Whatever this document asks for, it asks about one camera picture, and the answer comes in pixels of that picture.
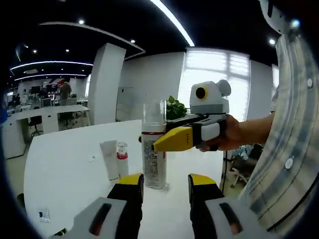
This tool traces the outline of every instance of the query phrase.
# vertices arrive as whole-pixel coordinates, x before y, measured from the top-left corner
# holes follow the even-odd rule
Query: human hand
[[[210,151],[211,146],[218,145],[218,150],[237,149],[242,145],[242,133],[239,127],[239,121],[231,115],[226,118],[225,136],[204,141],[199,150],[202,152]]]

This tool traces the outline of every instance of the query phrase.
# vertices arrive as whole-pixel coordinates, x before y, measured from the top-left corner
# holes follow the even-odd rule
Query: led strip light
[[[79,64],[79,65],[85,65],[85,66],[93,66],[93,64],[90,64],[90,63],[74,62],[74,61],[38,61],[38,62],[31,62],[31,63],[18,65],[18,66],[12,67],[10,70],[12,71],[12,70],[14,70],[16,68],[19,68],[19,67],[36,65],[36,64],[43,64],[43,63],[69,63],[69,64]]]
[[[180,31],[185,40],[188,42],[189,46],[195,46],[194,42],[191,40],[184,27],[180,24],[180,22],[177,20],[174,14],[171,13],[169,9],[160,0],[150,1],[154,3],[170,19],[170,21],[176,26],[176,28]]]
[[[81,74],[43,74],[43,75],[25,76],[22,78],[15,79],[14,81],[23,80],[26,78],[38,77],[38,76],[86,76],[86,75],[81,75]]]

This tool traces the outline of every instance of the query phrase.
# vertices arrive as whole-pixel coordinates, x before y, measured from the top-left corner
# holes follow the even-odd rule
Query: small bottle
[[[155,152],[153,143],[165,134],[166,101],[144,104],[142,122],[142,158],[144,183],[147,187],[161,189],[166,184],[166,153]]]
[[[118,166],[119,166],[119,175],[121,179],[129,174],[129,162],[128,162],[128,153],[127,153],[128,145],[123,142],[118,142],[117,146],[118,146],[117,158],[118,158]]]

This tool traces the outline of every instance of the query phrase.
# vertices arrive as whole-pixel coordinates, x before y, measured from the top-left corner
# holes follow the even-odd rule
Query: window
[[[272,65],[272,68],[273,68],[273,92],[272,92],[272,97],[273,97],[277,87],[279,86],[279,68],[276,65]]]
[[[179,84],[178,100],[189,108],[191,87],[205,81],[218,82],[225,79],[232,93],[227,97],[229,110],[239,121],[247,115],[250,64],[244,54],[205,48],[189,48],[186,53],[184,70]]]
[[[90,81],[91,81],[91,74],[88,76],[88,78],[87,78],[87,80],[86,80],[85,97],[88,97],[88,96],[89,96]]]

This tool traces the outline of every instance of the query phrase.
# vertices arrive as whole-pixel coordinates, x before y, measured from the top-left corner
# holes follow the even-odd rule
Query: potted plant
[[[166,119],[175,120],[185,117],[187,109],[185,105],[175,100],[173,96],[170,96],[166,101]]]

